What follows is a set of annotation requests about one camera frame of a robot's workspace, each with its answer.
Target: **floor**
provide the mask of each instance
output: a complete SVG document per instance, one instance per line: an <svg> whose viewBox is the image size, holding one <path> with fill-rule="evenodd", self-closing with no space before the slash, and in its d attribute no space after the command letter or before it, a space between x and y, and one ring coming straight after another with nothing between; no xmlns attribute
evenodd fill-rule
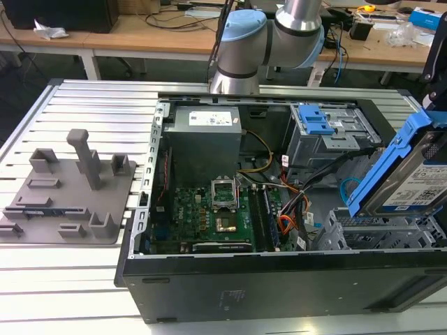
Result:
<svg viewBox="0 0 447 335"><path fill-rule="evenodd" d="M31 54L41 71L48 78L85 79L82 63L72 56ZM18 125L28 109L33 105L45 88L46 79L32 66L29 59L21 54L20 68L3 68L0 70L0 145L3 144ZM147 60L147 74L141 74L142 60L127 59L134 69L131 78L126 77L125 67L115 58L99 57L99 67L104 80L141 80L156 82L203 82L206 63L200 61L169 61L160 59ZM356 87L382 89L379 84L383 73L359 70L344 70L338 84L335 84L335 70L323 78L325 87ZM304 86L310 69L295 70L285 68L275 73L274 79L265 79L265 68L259 71L261 84ZM418 100L424 92L424 85L416 78L404 74L393 76L388 88L408 89Z"/></svg>

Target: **wooden table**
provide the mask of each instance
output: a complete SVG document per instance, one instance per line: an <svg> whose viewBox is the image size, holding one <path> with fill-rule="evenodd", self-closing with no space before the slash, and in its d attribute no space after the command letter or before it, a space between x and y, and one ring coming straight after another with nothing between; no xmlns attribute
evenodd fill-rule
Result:
<svg viewBox="0 0 447 335"><path fill-rule="evenodd" d="M427 3L420 1L403 1L401 7L423 7L439 12L447 11L445 3ZM387 6L378 9L393 11ZM385 42L388 31L371 29L366 41L351 40L349 33L343 33L342 45L349 54L347 68L355 70L377 70L385 72L422 73L427 61L429 47L416 44L415 47L391 47ZM323 49L314 64L308 86L316 87L321 77L335 57L335 50ZM338 68L338 58L334 68Z"/></svg>
<svg viewBox="0 0 447 335"><path fill-rule="evenodd" d="M404 1L403 6L424 6L434 10L447 10L442 3L421 3ZM168 20L179 13L162 13L160 20ZM159 24L168 26L195 22L192 17L179 17ZM210 29L217 27L216 20L204 22ZM136 15L121 15L109 34L69 31L68 38L43 40L33 31L16 30L8 26L19 44L31 53L74 54L82 58L87 77L90 80L101 78L96 56L133 57L140 59L180 59L207 61L214 44L215 33L203 28L199 31L177 32L150 27ZM389 47L384 42L386 31L372 30L367 41L351 40L345 32L342 45L348 50L347 68L358 70L383 70L393 72L421 73L429 48L423 45L410 47ZM0 25L0 50L19 52L13 39ZM335 51L324 49L314 65L309 86L320 84L322 73L334 59Z"/></svg>

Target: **table leg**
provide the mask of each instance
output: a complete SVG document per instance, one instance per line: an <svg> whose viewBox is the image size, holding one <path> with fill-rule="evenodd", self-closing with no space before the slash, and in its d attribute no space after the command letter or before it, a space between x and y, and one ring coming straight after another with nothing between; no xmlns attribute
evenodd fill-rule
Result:
<svg viewBox="0 0 447 335"><path fill-rule="evenodd" d="M326 72L326 66L315 63L312 67L307 87L320 87L324 72Z"/></svg>
<svg viewBox="0 0 447 335"><path fill-rule="evenodd" d="M93 52L91 54L81 55L82 62L84 64L85 73L88 80L101 80L101 74L99 73L98 62L96 61Z"/></svg>
<svg viewBox="0 0 447 335"><path fill-rule="evenodd" d="M140 74L142 75L146 75L147 74L147 62L146 62L146 58L142 58L141 59L141 70L140 70Z"/></svg>
<svg viewBox="0 0 447 335"><path fill-rule="evenodd" d="M388 71L385 72L383 74L382 79L380 79L380 85L382 85L382 86L388 85L390 83L390 79L391 79L392 76L393 76L392 72L388 72Z"/></svg>
<svg viewBox="0 0 447 335"><path fill-rule="evenodd" d="M273 72L274 72L274 68L272 66L268 66L267 71L265 72L265 79L273 80Z"/></svg>
<svg viewBox="0 0 447 335"><path fill-rule="evenodd" d="M13 67L19 68L20 66L22 66L22 62L17 56L17 52L3 52L2 56L5 61L10 63Z"/></svg>

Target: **cardboard box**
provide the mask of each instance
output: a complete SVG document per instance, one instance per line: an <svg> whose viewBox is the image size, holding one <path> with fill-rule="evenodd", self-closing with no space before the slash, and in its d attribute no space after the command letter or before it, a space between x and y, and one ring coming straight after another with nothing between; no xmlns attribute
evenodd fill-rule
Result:
<svg viewBox="0 0 447 335"><path fill-rule="evenodd" d="M441 21L442 13L431 13L416 7L410 15L409 21L415 26L427 28L431 30L438 29L439 21Z"/></svg>
<svg viewBox="0 0 447 335"><path fill-rule="evenodd" d="M160 11L160 0L118 0L119 14L156 14Z"/></svg>

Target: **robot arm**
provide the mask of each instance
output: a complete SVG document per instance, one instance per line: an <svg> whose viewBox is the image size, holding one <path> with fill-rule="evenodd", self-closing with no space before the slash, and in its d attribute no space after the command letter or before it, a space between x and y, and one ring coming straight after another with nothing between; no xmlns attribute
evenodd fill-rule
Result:
<svg viewBox="0 0 447 335"><path fill-rule="evenodd" d="M288 0L274 20L256 10L230 13L218 53L214 94L258 94L258 67L311 66L323 47L321 0Z"/></svg>

